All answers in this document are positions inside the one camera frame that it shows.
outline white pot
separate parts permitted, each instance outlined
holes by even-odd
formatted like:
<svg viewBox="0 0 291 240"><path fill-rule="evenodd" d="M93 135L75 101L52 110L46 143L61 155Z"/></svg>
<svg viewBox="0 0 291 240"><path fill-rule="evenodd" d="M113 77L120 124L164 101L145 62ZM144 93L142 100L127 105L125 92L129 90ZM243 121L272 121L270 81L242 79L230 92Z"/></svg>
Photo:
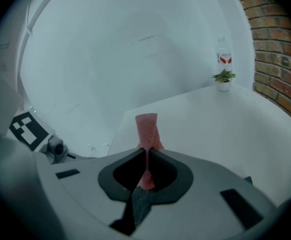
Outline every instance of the white pot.
<svg viewBox="0 0 291 240"><path fill-rule="evenodd" d="M228 92L231 87L231 82L217 82L216 86L220 92Z"/></svg>

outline white curved wall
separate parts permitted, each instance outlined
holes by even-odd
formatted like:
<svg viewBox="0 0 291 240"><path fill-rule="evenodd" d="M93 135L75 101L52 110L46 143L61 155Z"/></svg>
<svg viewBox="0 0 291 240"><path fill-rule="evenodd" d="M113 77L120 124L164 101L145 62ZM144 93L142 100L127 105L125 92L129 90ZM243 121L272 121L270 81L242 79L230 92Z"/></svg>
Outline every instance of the white curved wall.
<svg viewBox="0 0 291 240"><path fill-rule="evenodd" d="M0 21L0 73L16 91L19 47L25 34L29 1L15 0Z"/></svg>
<svg viewBox="0 0 291 240"><path fill-rule="evenodd" d="M7 56L0 63L80 155L91 155L93 145L93 156L104 156L102 144L112 142L125 111L212 84L218 35L231 47L237 83L252 86L253 65L243 70L241 60L253 61L244 37L251 32L238 0L30 0L29 38L23 1L12 17L17 52L3 52L13 63ZM229 21L233 10L240 13Z"/></svg>

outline water bottle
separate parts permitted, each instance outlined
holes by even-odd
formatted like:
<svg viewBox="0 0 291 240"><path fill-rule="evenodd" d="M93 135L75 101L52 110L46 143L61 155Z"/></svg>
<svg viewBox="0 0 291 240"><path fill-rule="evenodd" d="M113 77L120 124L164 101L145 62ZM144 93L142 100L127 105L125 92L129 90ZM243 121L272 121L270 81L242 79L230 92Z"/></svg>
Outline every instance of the water bottle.
<svg viewBox="0 0 291 240"><path fill-rule="evenodd" d="M217 60L219 65L219 71L226 69L227 71L232 71L232 57L231 51L225 38L223 36L218 36L217 38Z"/></svg>

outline white table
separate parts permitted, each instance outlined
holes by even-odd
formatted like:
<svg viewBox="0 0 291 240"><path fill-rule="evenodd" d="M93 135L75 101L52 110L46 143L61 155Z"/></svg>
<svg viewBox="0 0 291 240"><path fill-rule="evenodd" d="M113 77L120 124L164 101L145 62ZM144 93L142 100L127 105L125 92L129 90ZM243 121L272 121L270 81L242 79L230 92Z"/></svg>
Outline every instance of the white table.
<svg viewBox="0 0 291 240"><path fill-rule="evenodd" d="M259 94L210 86L127 111L108 155L137 146L135 116L143 113L158 113L165 149L251 176L275 205L291 198L291 117Z"/></svg>

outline black rectangle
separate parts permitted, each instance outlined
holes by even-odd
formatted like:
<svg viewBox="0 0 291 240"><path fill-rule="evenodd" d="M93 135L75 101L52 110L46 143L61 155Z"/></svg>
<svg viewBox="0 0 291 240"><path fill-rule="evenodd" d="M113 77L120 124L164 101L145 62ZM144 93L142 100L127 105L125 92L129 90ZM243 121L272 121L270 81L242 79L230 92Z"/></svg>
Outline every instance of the black rectangle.
<svg viewBox="0 0 291 240"><path fill-rule="evenodd" d="M29 131L36 137L36 139L29 144L23 137L22 134L24 130L21 128L24 123L22 119L29 118L31 121L26 124L26 127ZM16 129L14 123L18 123L21 127ZM46 139L49 133L34 119L30 112L25 112L23 114L17 115L13 118L10 127L10 131L13 135L22 143L26 144L32 151L35 151L36 148Z"/></svg>
<svg viewBox="0 0 291 240"><path fill-rule="evenodd" d="M262 221L263 217L234 189L220 192L246 230Z"/></svg>
<svg viewBox="0 0 291 240"><path fill-rule="evenodd" d="M71 155L71 154L67 154L66 156L69 157L69 158L72 158L72 159L76 159L76 157Z"/></svg>
<svg viewBox="0 0 291 240"><path fill-rule="evenodd" d="M62 171L62 172L58 172L56 173L56 177L58 179L62 179L62 178L66 178L72 175L76 175L79 174L80 172L77 169L72 169L72 170L66 170L66 171Z"/></svg>

